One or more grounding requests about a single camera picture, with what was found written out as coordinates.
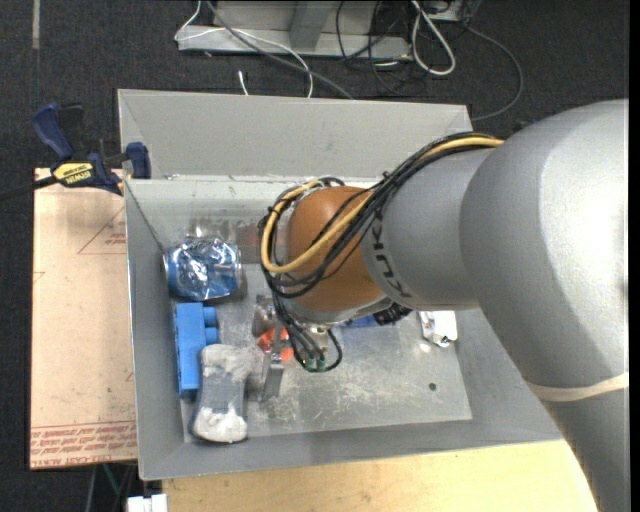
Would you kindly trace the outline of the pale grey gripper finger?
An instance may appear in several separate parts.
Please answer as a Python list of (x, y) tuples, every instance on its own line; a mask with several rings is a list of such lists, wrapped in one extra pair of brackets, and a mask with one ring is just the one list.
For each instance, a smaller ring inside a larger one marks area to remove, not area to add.
[(254, 336), (261, 336), (275, 327), (276, 313), (273, 300), (269, 296), (257, 295), (252, 320), (251, 332)]
[(263, 388), (261, 394), (262, 401), (278, 397), (284, 376), (285, 367), (279, 352), (267, 351), (264, 356), (262, 369)]

